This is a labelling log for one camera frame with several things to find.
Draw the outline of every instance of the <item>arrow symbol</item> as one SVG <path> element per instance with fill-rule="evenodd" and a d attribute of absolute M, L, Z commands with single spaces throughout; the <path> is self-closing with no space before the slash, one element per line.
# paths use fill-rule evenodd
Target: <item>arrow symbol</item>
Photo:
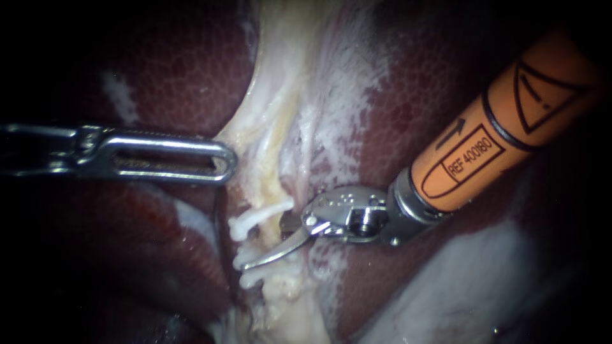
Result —
<path fill-rule="evenodd" d="M 463 125 L 465 124 L 465 120 L 463 118 L 459 118 L 457 120 L 457 125 L 451 130 L 438 144 L 435 146 L 435 149 L 438 150 L 440 147 L 445 144 L 455 133 L 457 136 L 461 135 L 461 129 L 463 129 Z"/>

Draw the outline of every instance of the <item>triangle symbol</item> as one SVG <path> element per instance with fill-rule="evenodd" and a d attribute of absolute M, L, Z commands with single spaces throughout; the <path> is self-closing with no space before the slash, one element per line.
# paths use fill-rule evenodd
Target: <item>triangle symbol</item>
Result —
<path fill-rule="evenodd" d="M 534 132 L 586 89 L 553 79 L 519 61 L 514 74 L 514 96 L 525 133 Z"/>

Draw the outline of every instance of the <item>black band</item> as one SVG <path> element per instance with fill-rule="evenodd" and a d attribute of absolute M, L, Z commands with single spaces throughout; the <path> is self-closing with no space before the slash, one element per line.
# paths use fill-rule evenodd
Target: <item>black band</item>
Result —
<path fill-rule="evenodd" d="M 489 123 L 491 123 L 491 125 L 493 126 L 495 131 L 497 131 L 499 136 L 501 136 L 510 145 L 512 145 L 512 146 L 514 146 L 514 147 L 516 147 L 516 148 L 518 148 L 520 150 L 524 150 L 524 151 L 527 151 L 527 152 L 536 152 L 536 151 L 538 151 L 539 147 L 528 145 L 528 144 L 526 144 L 526 143 L 524 143 L 522 141 L 519 141 L 514 136 L 510 135 L 510 133 L 507 132 L 499 124 L 499 122 L 497 122 L 497 119 L 493 115 L 493 110 L 491 110 L 491 105 L 489 104 L 488 91 L 489 91 L 489 88 L 487 87 L 486 91 L 484 91 L 483 95 L 482 95 L 484 115 L 486 116 L 486 119 L 489 120 Z"/>

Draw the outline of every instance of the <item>metal jaw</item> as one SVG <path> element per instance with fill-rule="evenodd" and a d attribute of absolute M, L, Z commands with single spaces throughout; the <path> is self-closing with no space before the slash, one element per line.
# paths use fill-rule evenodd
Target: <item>metal jaw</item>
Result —
<path fill-rule="evenodd" d="M 238 162 L 222 143 L 98 125 L 0 124 L 0 138 L 0 175 L 9 176 L 222 185 Z"/>
<path fill-rule="evenodd" d="M 378 240 L 387 223 L 386 194 L 361 186 L 339 187 L 316 196 L 302 211 L 294 233 L 279 246 L 242 270 L 276 261 L 304 245 L 313 237 L 331 238 L 343 243 L 371 243 Z"/>

